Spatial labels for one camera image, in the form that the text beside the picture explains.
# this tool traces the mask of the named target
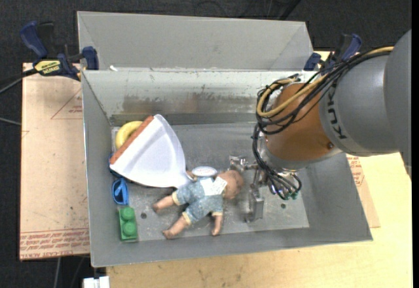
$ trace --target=black carpet floor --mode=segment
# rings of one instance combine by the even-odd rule
[[[30,20],[53,21],[58,43],[77,50],[78,10],[134,12],[182,16],[278,19],[290,0],[0,0],[0,81],[17,75],[22,62],[35,59],[20,40],[20,28]],[[315,49],[329,50],[341,33],[356,33],[363,48],[393,45],[412,27],[412,0],[302,0],[288,20],[305,21]],[[20,121],[22,86],[0,95],[0,117]],[[52,287],[56,259],[20,262],[20,127],[0,122],[0,286]],[[88,259],[62,261],[58,287],[92,274]]]

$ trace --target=denim doll outfit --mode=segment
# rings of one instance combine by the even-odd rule
[[[211,177],[199,177],[196,182],[189,183],[172,194],[176,205],[189,204],[182,213],[188,224],[199,221],[210,212],[213,216],[223,214],[223,195],[206,194],[205,186],[211,182],[214,182]]]

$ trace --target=green lego brick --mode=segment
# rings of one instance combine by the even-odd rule
[[[136,213],[131,207],[118,210],[120,238],[123,242],[135,241],[138,238]]]

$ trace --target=baby doll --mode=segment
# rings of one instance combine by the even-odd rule
[[[163,235],[167,239],[172,239],[184,228],[204,218],[208,213],[211,213],[215,219],[212,235],[218,235],[223,222],[223,198],[227,200],[235,198],[243,185],[242,176],[235,170],[228,170],[215,178],[198,177],[196,182],[189,183],[172,195],[161,199],[153,204],[153,209],[157,213],[174,204],[177,206],[189,204],[182,216],[169,229],[163,231]]]

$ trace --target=doll head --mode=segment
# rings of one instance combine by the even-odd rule
[[[224,171],[223,173],[220,173],[217,177],[220,177],[221,179],[227,182],[227,186],[225,187],[225,192],[223,195],[223,197],[227,200],[232,200],[233,198],[235,198],[243,188],[243,177],[236,170]]]

